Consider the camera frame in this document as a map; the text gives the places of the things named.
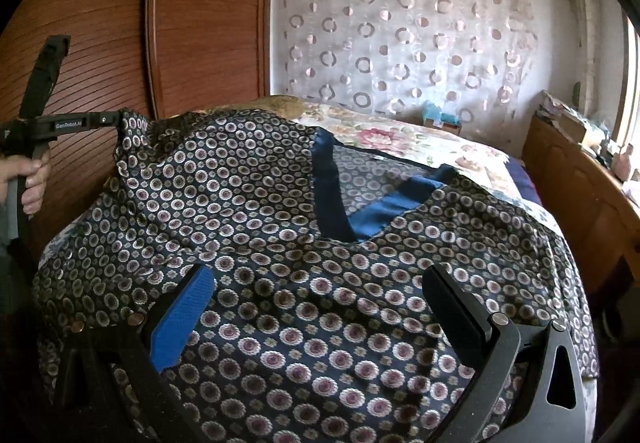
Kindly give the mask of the person's left hand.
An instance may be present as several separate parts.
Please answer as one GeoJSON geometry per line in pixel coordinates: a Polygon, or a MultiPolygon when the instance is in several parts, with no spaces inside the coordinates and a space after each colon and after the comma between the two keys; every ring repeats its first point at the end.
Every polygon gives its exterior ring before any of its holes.
{"type": "Polygon", "coordinates": [[[2,156],[0,162],[1,203],[6,202],[9,182],[18,177],[24,177],[26,179],[25,191],[21,198],[21,204],[25,214],[32,217],[41,209],[50,173],[49,146],[46,146],[43,153],[35,159],[20,155],[2,156]]]}

